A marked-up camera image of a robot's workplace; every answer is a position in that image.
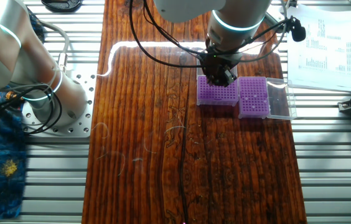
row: purple pipette tip rack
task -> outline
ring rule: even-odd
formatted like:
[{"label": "purple pipette tip rack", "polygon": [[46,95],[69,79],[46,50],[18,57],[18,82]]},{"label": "purple pipette tip rack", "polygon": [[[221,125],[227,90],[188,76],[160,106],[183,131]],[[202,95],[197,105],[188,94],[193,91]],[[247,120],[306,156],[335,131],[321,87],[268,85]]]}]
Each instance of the purple pipette tip rack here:
[{"label": "purple pipette tip rack", "polygon": [[238,82],[227,87],[209,85],[205,75],[198,76],[197,102],[199,105],[230,105],[235,106],[239,100]]},{"label": "purple pipette tip rack", "polygon": [[269,114],[266,78],[240,77],[238,82],[239,118],[266,118]]}]

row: wood grain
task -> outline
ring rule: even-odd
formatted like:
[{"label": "wood grain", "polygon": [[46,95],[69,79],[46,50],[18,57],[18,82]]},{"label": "wood grain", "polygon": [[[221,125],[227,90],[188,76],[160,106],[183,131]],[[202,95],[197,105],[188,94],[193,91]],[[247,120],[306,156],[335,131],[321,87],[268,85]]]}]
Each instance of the wood grain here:
[{"label": "wood grain", "polygon": [[[128,4],[105,3],[98,73],[110,72],[97,80],[82,223],[306,223],[290,122],[196,106],[196,69],[148,59],[132,42]],[[204,41],[209,14],[171,24],[149,5],[179,41]],[[165,42],[141,1],[133,16],[141,41]],[[147,50],[196,63],[175,47]],[[238,74],[281,78],[279,56],[240,64]]]}]

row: paper sheet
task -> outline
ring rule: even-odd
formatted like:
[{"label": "paper sheet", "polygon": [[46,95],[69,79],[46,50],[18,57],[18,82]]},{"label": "paper sheet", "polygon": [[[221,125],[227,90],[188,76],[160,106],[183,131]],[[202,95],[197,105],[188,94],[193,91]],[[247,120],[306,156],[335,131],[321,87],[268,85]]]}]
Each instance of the paper sheet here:
[{"label": "paper sheet", "polygon": [[351,11],[290,7],[306,28],[302,42],[288,34],[288,79],[293,86],[351,91]]}]

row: metal mounting plate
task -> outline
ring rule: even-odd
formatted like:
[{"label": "metal mounting plate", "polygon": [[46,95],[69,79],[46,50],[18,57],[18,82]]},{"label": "metal mounting plate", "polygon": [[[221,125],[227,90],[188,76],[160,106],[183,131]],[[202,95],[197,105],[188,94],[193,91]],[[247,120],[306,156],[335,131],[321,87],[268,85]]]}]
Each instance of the metal mounting plate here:
[{"label": "metal mounting plate", "polygon": [[[93,117],[93,106],[94,106],[94,95],[96,85],[96,75],[80,74],[77,71],[67,71],[68,77],[79,82],[87,94],[87,107],[84,113],[75,120],[74,123],[62,126],[53,127],[52,129],[46,130],[44,133],[35,134],[40,138],[87,138],[90,137],[91,133],[91,122]],[[40,124],[41,122],[35,117],[32,108],[29,103],[25,103],[22,110],[22,127],[25,132],[31,132],[36,130],[40,126],[31,124]]]}]

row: blue patterned fabric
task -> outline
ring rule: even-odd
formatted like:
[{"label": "blue patterned fabric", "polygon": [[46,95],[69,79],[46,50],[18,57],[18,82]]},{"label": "blue patterned fabric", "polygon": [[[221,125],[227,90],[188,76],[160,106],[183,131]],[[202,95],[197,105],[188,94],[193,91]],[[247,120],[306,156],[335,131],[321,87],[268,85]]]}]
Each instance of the blue patterned fabric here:
[{"label": "blue patterned fabric", "polygon": [[[29,11],[30,21],[39,39],[44,28]],[[15,97],[0,93],[0,102]],[[21,125],[21,104],[0,113],[0,219],[17,217],[21,211],[26,178],[26,145]]]}]

